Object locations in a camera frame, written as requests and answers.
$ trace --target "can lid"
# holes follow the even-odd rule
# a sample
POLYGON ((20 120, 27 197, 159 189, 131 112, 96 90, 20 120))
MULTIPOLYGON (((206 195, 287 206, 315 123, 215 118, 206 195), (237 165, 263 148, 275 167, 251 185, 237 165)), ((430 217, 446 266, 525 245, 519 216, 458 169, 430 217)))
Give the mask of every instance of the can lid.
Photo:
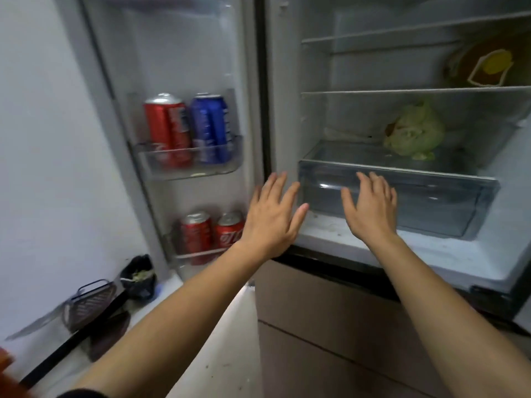
POLYGON ((218 225, 232 226, 232 225, 235 225, 236 223, 241 222, 242 220, 243 220, 243 215, 240 212, 238 211, 227 212, 223 214, 221 218, 219 218, 218 225))
POLYGON ((196 94, 196 99, 216 99, 221 98, 221 95, 217 95, 214 93, 208 93, 208 92, 201 92, 196 94))
POLYGON ((179 98, 176 98, 171 93, 159 93, 157 96, 153 96, 153 98, 148 98, 145 100, 144 103, 150 103, 150 104, 178 104, 181 103, 182 100, 179 98))
POLYGON ((203 223, 210 219, 210 215, 204 211, 197 211, 193 214, 189 214, 181 219, 183 225, 194 225, 197 223, 203 223))

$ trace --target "refrigerator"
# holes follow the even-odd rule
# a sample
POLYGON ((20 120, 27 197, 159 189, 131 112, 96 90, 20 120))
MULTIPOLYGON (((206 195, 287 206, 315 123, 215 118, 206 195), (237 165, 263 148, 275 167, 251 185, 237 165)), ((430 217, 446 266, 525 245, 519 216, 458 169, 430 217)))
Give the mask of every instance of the refrigerator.
MULTIPOLYGON (((110 147, 126 147, 116 162, 149 212, 158 271, 194 259, 179 218, 245 213, 253 188, 287 171, 311 211, 276 260, 393 297, 340 202, 341 187, 359 192, 357 171, 375 171, 397 189, 415 253, 493 321, 531 330, 531 0, 55 1, 110 147), (503 83, 452 82, 451 56, 482 42, 504 52, 490 60, 509 65, 503 83), (222 95, 232 159, 162 166, 143 110, 162 92, 222 95), (428 155, 386 144, 408 114, 444 128, 428 155)), ((500 72, 487 63, 475 69, 500 72)))

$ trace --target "cabbage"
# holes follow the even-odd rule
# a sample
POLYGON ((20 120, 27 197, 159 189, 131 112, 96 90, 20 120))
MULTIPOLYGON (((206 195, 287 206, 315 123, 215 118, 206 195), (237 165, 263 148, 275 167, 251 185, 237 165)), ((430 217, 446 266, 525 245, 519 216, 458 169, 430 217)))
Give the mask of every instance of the cabbage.
POLYGON ((400 117, 387 126, 383 146, 401 156, 433 160, 431 152, 444 139, 444 124, 431 106, 423 101, 404 106, 400 117))

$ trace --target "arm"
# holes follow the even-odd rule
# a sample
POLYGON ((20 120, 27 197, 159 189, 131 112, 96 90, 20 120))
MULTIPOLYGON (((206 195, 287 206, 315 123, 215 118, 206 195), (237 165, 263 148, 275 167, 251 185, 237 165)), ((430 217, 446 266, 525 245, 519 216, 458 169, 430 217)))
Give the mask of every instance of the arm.
POLYGON ((298 182, 280 200, 286 173, 256 189, 243 235, 127 333, 75 388, 109 398, 165 397, 209 337, 236 293, 266 260, 295 240, 308 205, 291 218, 298 182))
POLYGON ((388 274, 428 354, 455 397, 528 397, 531 363, 436 275, 396 234, 397 194, 383 177, 358 173, 354 205, 342 190, 352 233, 388 274))

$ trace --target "hand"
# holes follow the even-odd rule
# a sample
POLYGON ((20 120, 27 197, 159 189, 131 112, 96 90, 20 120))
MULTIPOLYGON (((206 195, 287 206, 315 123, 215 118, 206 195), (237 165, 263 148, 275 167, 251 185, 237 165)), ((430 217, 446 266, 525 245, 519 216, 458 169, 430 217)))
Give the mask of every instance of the hand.
POLYGON ((356 173, 360 179, 360 195, 354 205, 348 188, 341 189, 343 210, 353 235, 368 247, 396 234, 397 192, 382 176, 369 177, 356 173))
POLYGON ((281 200, 286 178, 286 172, 278 178, 272 173, 261 189, 256 187, 242 238, 236 242, 245 246, 247 251, 256 252, 262 262, 278 257, 295 241, 309 209, 309 204, 303 204, 291 217, 301 184, 298 181, 293 183, 281 200))

